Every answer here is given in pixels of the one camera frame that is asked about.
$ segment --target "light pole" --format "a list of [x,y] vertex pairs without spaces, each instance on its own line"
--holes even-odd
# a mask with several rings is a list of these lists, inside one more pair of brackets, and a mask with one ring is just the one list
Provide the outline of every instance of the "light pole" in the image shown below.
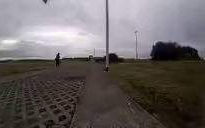
[[135,31],[135,59],[138,59],[138,31]]
[[106,0],[106,67],[105,71],[109,71],[109,3]]

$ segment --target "trees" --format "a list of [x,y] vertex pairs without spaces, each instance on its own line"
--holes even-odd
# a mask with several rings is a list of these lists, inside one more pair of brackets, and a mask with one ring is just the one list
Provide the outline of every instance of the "trees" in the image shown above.
[[152,60],[199,60],[198,51],[190,46],[181,46],[177,42],[159,41],[153,45]]
[[[106,56],[104,56],[103,58],[97,58],[95,59],[96,62],[105,62],[106,61]],[[123,58],[118,57],[118,55],[116,53],[110,53],[109,54],[109,62],[110,63],[121,63],[121,62],[125,62],[125,60]]]

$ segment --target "street lamp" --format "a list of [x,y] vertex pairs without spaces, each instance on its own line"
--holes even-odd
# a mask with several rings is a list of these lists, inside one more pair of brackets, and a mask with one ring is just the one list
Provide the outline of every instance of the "street lamp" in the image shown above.
[[105,71],[109,71],[109,2],[106,0],[106,67]]
[[135,43],[135,58],[136,60],[138,59],[138,31],[135,31],[135,39],[136,39],[136,43]]

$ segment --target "paving stone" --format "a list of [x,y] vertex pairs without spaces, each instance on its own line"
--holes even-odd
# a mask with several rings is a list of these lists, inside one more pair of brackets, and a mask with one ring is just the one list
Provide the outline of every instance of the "paving stone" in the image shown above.
[[0,92],[0,127],[69,127],[84,78],[32,76],[4,83]]

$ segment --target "walkway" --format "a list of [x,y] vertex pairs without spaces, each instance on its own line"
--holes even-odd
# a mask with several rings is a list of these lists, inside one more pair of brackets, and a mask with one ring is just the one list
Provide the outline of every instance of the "walkway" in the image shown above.
[[161,128],[98,64],[1,79],[0,128],[46,127]]

